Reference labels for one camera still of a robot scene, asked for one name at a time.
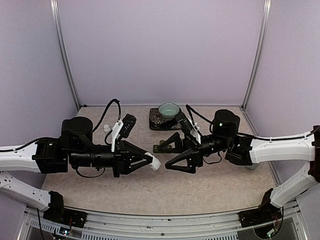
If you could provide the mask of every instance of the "black cylindrical motor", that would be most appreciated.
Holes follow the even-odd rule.
[[[88,146],[79,135],[85,135],[92,142],[93,127],[92,121],[83,116],[64,120],[61,129],[62,148],[76,153],[88,152]]]
[[[237,136],[240,117],[227,109],[215,112],[212,134],[217,137],[234,139]]]

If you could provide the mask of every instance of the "black cable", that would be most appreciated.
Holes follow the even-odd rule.
[[[258,137],[258,136],[253,136],[247,133],[242,133],[242,132],[238,132],[239,135],[242,136],[246,136],[246,137],[251,137],[257,140],[263,140],[263,141],[270,141],[270,142],[274,142],[274,141],[285,141],[285,140],[297,140],[297,139],[304,139],[304,138],[308,138],[310,136],[312,136],[313,134],[315,134],[316,131],[318,131],[320,129],[320,125],[313,131],[311,131],[309,134],[307,134],[306,136],[293,136],[293,137],[283,137],[283,138],[263,138],[263,137]]]
[[[105,107],[102,115],[101,115],[101,118],[99,120],[99,122],[97,123],[97,125],[93,128],[93,133],[97,130],[97,128],[100,126],[100,124],[102,123],[103,119],[105,118],[105,115],[109,109],[109,107],[111,106],[111,104],[113,103],[116,103],[118,105],[118,121],[121,119],[121,106],[120,106],[120,101],[118,99],[112,99],[108,104],[107,106]]]
[[[38,213],[38,221],[39,221],[39,229],[40,229],[41,238],[42,238],[42,240],[46,240],[46,239],[45,239],[45,236],[44,236],[44,232],[42,231],[42,227],[41,227],[39,209],[37,208],[36,211],[37,211],[37,213]]]
[[[185,108],[186,108],[186,110],[188,111],[188,113],[189,113],[189,116],[190,116],[190,118],[191,118],[191,122],[192,122],[192,124],[193,124],[193,126],[196,126],[196,124],[195,124],[195,120],[194,120],[194,116],[192,115],[192,113],[191,113],[191,111],[193,111],[195,114],[197,114],[199,117],[201,116],[199,113],[197,113],[192,107],[190,107],[188,104],[187,105],[185,105]],[[201,137],[203,137],[203,135],[202,135],[202,133],[200,132],[200,130],[198,129],[198,127],[196,127],[196,131],[197,131],[197,133],[201,136]]]
[[[281,229],[281,227],[282,227],[282,225],[283,225],[283,223],[284,223],[284,214],[285,214],[285,210],[284,210],[284,207],[282,207],[281,223],[280,223],[279,228],[276,230],[275,234],[273,234],[273,235],[271,236],[272,238],[280,232],[280,229]]]
[[[222,161],[222,156],[220,155],[220,152],[218,151],[218,156],[220,157],[220,160],[219,161],[213,161],[213,162],[207,162],[204,158],[203,158],[203,161],[208,164],[208,165],[211,165],[211,164],[218,164]]]
[[[99,175],[97,175],[97,176],[85,176],[85,175],[82,175],[82,174],[78,171],[78,169],[75,170],[76,174],[78,174],[80,177],[83,177],[83,178],[86,178],[86,179],[95,179],[95,178],[101,177],[102,174],[105,173],[105,171],[106,171],[106,168],[103,167],[103,171],[102,171],[101,174],[99,174]]]
[[[53,139],[52,137],[40,137],[40,138],[37,138],[37,139],[34,139],[28,143],[26,143],[25,145],[22,145],[20,147],[17,147],[16,149],[5,149],[5,150],[0,150],[0,153],[8,153],[8,152],[15,152],[15,151],[19,151],[21,149],[24,149],[25,147],[37,142],[37,141],[40,141],[40,140],[43,140],[43,139]]]
[[[207,118],[205,118],[204,116],[202,116],[200,113],[198,113],[196,110],[194,110],[192,107],[190,107],[188,104],[185,106],[189,115],[192,112],[194,112],[196,115],[198,115],[200,118],[202,118],[203,120],[205,120],[206,122],[210,123],[210,133],[213,134],[213,121],[208,120]],[[192,120],[192,123],[194,123],[193,121],[193,117],[192,114],[190,115],[190,118]],[[293,137],[283,137],[283,138],[263,138],[263,137],[258,137],[258,136],[254,136],[251,134],[247,134],[247,133],[242,133],[242,132],[238,132],[238,135],[241,136],[245,136],[245,137],[250,137],[253,139],[257,139],[257,140],[262,140],[262,141],[269,141],[269,142],[274,142],[274,141],[286,141],[286,140],[297,140],[297,139],[304,139],[304,138],[308,138],[310,136],[312,136],[313,134],[315,134],[316,131],[318,131],[320,129],[320,125],[313,131],[311,131],[309,134],[307,134],[306,136],[293,136]]]
[[[112,129],[105,135],[105,137],[104,137],[104,143],[105,143],[105,145],[107,145],[107,146],[111,146],[111,143],[108,143],[107,142],[107,138],[109,137],[109,135],[112,133]]]
[[[211,122],[212,122],[212,121],[208,120],[207,118],[205,118],[204,116],[202,116],[200,113],[198,113],[196,110],[194,110],[194,109],[193,109],[191,106],[189,106],[188,104],[185,105],[185,107],[186,107],[186,110],[188,111],[189,115],[190,115],[190,111],[192,111],[192,112],[194,112],[196,115],[198,115],[200,118],[202,118],[203,120],[205,120],[206,122],[208,122],[208,123],[211,123]]]

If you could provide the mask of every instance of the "white plastic part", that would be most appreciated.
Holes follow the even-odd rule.
[[[0,152],[0,171],[29,171],[40,173],[32,155],[36,154],[37,144],[32,143],[18,151]],[[3,146],[0,150],[17,149],[19,146]]]
[[[11,176],[6,171],[0,172],[0,191],[12,195],[40,211],[45,211],[49,208],[51,196],[48,191],[30,186]]]
[[[310,132],[298,134],[294,136],[273,137],[271,141],[253,139],[251,142],[252,150],[250,157],[253,164],[259,164],[268,161],[284,161],[284,160],[315,160],[315,147],[312,142],[315,141],[313,135],[295,140],[280,140],[278,138],[292,138],[306,136]]]
[[[119,136],[121,128],[124,126],[124,123],[120,119],[117,121],[113,128],[112,128],[112,133],[111,133],[111,152],[114,153],[116,149],[116,140]]]
[[[110,132],[111,128],[110,128],[109,124],[103,125],[103,130],[104,130],[106,133]]]
[[[198,123],[195,122],[194,125],[193,125],[192,120],[191,120],[190,117],[188,117],[188,120],[189,120],[189,122],[191,123],[191,125],[193,126],[193,129],[192,129],[191,132],[190,132],[191,135],[195,137],[195,139],[197,140],[197,142],[198,142],[199,144],[201,144],[201,136],[200,136],[200,134],[199,134],[198,131],[197,131],[197,130],[200,130],[200,128],[198,127]]]
[[[159,159],[153,156],[150,152],[146,152],[145,155],[152,157],[152,163],[148,164],[150,168],[152,168],[154,171],[158,170],[161,166]]]
[[[277,208],[281,208],[291,199],[317,185],[318,182],[315,178],[308,174],[309,170],[310,162],[306,162],[295,175],[274,188],[271,192],[270,203]]]

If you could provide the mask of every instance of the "metal frame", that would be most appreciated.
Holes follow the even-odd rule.
[[[242,108],[244,110],[246,110],[248,107],[248,104],[249,104],[249,101],[250,101],[250,98],[251,98],[251,95],[252,95],[252,92],[254,89],[254,85],[255,85],[258,69],[259,69],[259,64],[260,64],[260,60],[261,60],[261,56],[262,56],[262,52],[263,52],[263,48],[264,48],[266,33],[267,33],[270,8],[271,8],[271,0],[264,0],[264,8],[263,8],[262,21],[261,21],[261,27],[260,27],[260,33],[259,33],[259,39],[258,39],[258,46],[257,46],[256,52],[255,52],[255,57],[254,57],[253,67],[252,67],[251,74],[250,74],[249,84],[246,89],[246,93],[245,93],[244,100],[242,103]]]
[[[242,228],[238,211],[213,214],[185,215],[185,216],[145,216],[126,215],[87,211],[87,222],[84,228],[73,227],[75,235],[71,239],[78,240],[209,240],[228,239],[237,236],[239,231],[254,227]],[[39,228],[37,211],[27,207],[24,222],[18,240],[25,240],[30,227]],[[302,216],[296,201],[288,202],[284,207],[284,218],[292,218],[295,222],[299,240],[307,240]],[[270,224],[256,225],[255,228]],[[54,229],[69,226],[54,223],[41,218],[43,231],[54,233]]]
[[[60,54],[63,62],[63,67],[65,70],[66,78],[67,78],[67,83],[71,92],[71,96],[73,99],[74,106],[77,111],[79,111],[81,107],[80,99],[77,93],[76,85],[74,82],[74,79],[71,74],[71,69],[68,61],[68,56],[67,56],[67,51],[66,51],[66,46],[64,42],[64,36],[62,33],[62,27],[61,27],[61,22],[60,22],[60,16],[59,16],[59,7],[58,7],[58,1],[57,0],[50,0],[50,5],[51,5],[51,11],[52,11],[52,17],[53,17],[53,22],[55,26],[55,31],[56,31],[56,36],[58,39],[58,45],[60,49]]]

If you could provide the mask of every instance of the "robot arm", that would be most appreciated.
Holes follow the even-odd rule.
[[[248,227],[281,217],[279,210],[288,201],[320,183],[320,127],[314,126],[312,132],[294,136],[261,138],[238,133],[240,118],[228,110],[219,110],[210,123],[211,134],[201,136],[197,141],[190,136],[190,129],[197,128],[186,121],[177,121],[182,127],[185,138],[175,152],[180,153],[165,164],[167,169],[196,173],[202,167],[204,157],[219,151],[226,152],[225,159],[238,166],[250,166],[268,161],[306,161],[304,166],[280,186],[268,190],[258,209],[239,213],[243,227]],[[180,136],[175,133],[175,142]],[[171,150],[164,142],[155,145],[154,150],[166,153]],[[176,163],[186,160],[186,166]]]
[[[136,118],[130,114],[120,119],[112,129],[111,145],[93,144],[93,123],[86,117],[74,117],[63,121],[59,138],[42,137],[22,146],[0,147],[0,191],[43,211],[45,219],[83,228],[87,214],[65,208],[58,192],[34,188],[6,171],[66,173],[68,163],[76,171],[78,167],[112,168],[114,177],[146,165],[157,170],[157,158],[122,140],[135,123]]]

